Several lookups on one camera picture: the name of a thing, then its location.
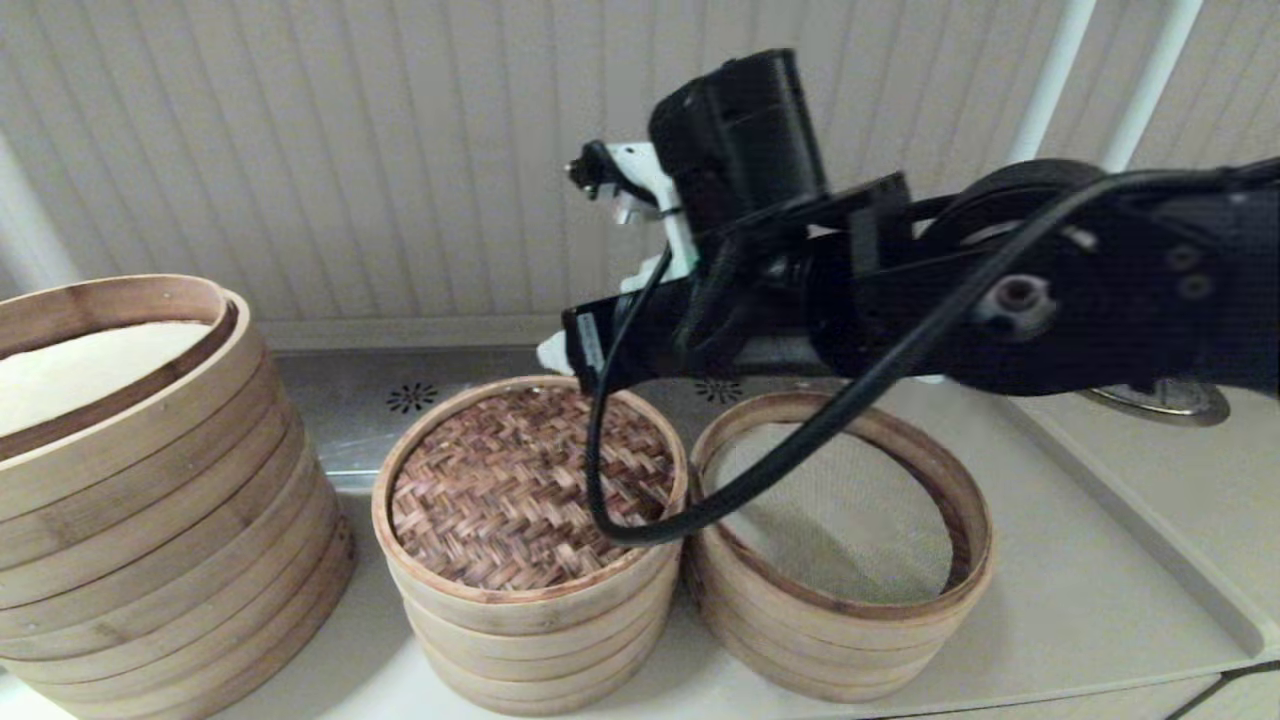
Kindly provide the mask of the white metal pole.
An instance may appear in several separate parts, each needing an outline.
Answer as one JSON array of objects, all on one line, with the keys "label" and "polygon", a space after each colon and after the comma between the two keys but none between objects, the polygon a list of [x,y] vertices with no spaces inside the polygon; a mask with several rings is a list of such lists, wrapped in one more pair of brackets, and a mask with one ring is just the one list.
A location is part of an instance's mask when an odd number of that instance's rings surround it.
[{"label": "white metal pole", "polygon": [[1139,79],[1107,142],[1101,159],[1103,169],[1119,172],[1129,168],[1189,42],[1203,5],[1204,0],[1162,0],[1164,19]]},{"label": "white metal pole", "polygon": [[1059,23],[1006,154],[1006,164],[1029,161],[1037,158],[1042,149],[1088,32],[1096,4],[1097,0],[1062,0]]}]

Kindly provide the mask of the large bamboo steamer stack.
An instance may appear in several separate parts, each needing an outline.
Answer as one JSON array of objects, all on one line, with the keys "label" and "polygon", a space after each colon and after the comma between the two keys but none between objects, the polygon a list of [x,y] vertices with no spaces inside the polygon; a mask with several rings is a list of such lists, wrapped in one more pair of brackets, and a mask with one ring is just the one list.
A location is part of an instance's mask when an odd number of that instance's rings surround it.
[{"label": "large bamboo steamer stack", "polygon": [[0,669],[81,720],[205,720],[279,673],[355,574],[349,520],[248,302],[192,275],[0,301],[0,359],[197,322],[218,347],[0,438]]}]

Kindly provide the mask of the woven bamboo steamer lid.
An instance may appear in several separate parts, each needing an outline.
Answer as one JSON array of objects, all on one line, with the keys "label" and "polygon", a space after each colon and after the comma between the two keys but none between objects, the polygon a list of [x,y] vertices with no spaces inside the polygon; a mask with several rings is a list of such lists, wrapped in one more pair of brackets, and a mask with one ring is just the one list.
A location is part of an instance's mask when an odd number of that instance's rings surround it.
[{"label": "woven bamboo steamer lid", "polygon": [[588,506],[591,400],[576,380],[526,375],[438,404],[397,442],[375,528],[401,589],[457,624],[500,606],[611,606],[673,568],[680,542],[627,548]]}]

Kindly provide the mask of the white cabinet door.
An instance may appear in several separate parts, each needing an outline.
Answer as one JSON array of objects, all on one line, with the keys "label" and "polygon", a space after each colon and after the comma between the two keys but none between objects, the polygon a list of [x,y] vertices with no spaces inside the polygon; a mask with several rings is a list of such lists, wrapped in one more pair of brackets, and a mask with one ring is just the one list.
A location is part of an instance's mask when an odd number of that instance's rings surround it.
[{"label": "white cabinet door", "polygon": [[1280,720],[1280,667],[1216,683],[1181,720]]}]

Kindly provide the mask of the small slatted bamboo steamer stack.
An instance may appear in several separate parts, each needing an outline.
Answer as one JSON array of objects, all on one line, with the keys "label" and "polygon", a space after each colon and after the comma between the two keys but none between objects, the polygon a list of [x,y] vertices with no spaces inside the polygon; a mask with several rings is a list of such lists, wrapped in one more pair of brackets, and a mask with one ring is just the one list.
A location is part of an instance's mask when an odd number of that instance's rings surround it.
[{"label": "small slatted bamboo steamer stack", "polygon": [[631,550],[603,569],[534,591],[448,582],[381,543],[419,646],[471,702],[521,716],[608,696],[646,661],[666,626],[681,543]]}]

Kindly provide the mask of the cloth-lined bamboo steamer stack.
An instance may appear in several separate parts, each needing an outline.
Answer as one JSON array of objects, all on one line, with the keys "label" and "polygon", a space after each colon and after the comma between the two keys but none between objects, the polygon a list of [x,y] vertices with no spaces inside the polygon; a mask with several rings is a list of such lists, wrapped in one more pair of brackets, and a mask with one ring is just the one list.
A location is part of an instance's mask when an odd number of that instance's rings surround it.
[{"label": "cloth-lined bamboo steamer stack", "polygon": [[686,559],[699,614],[728,652],[777,685],[856,703],[906,685],[965,623],[995,578],[996,534],[969,470],[923,429],[870,409],[844,433],[905,466],[942,512],[954,550],[942,594],[888,605],[810,591],[767,566],[721,520],[692,536]]}]

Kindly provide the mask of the stainless steel vent panel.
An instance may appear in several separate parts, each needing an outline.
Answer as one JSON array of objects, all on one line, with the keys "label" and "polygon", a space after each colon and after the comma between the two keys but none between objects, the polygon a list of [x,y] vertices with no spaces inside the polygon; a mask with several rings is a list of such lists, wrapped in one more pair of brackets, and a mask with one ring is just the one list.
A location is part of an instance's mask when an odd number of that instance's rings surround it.
[{"label": "stainless steel vent panel", "polygon": [[[466,389],[547,374],[530,347],[287,354],[276,366],[328,477],[355,493],[371,491],[393,446],[431,409]],[[634,393],[691,448],[710,421],[748,398],[842,386],[829,377],[699,377],[650,380]]]}]

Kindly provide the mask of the round steel lid black knob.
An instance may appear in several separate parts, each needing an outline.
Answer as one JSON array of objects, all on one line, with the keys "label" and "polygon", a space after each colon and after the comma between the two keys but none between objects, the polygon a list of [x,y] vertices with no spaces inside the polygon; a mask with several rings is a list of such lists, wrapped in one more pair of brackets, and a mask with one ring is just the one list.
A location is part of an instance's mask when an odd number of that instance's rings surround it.
[{"label": "round steel lid black knob", "polygon": [[1079,395],[1103,407],[1171,427],[1216,427],[1230,418],[1230,404],[1212,384],[1162,379],[1148,392],[1132,386],[1106,386]]}]

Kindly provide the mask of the beige steamer liner cloth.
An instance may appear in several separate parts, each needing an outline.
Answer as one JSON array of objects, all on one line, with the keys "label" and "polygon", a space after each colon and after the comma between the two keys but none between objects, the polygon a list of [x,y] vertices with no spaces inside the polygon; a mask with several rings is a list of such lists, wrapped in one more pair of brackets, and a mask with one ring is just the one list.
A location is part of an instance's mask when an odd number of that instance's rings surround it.
[{"label": "beige steamer liner cloth", "polygon": [[887,452],[847,433],[719,524],[781,577],[863,603],[933,600],[954,559],[925,488]]}]

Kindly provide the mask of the white steamer liner cloth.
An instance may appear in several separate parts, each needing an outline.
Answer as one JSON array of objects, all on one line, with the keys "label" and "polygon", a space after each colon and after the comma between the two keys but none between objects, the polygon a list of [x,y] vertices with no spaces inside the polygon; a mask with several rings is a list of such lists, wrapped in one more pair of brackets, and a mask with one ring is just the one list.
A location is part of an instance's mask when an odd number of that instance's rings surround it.
[{"label": "white steamer liner cloth", "polygon": [[197,322],[99,331],[0,359],[0,438],[73,416],[175,361],[201,364],[223,333]]}]

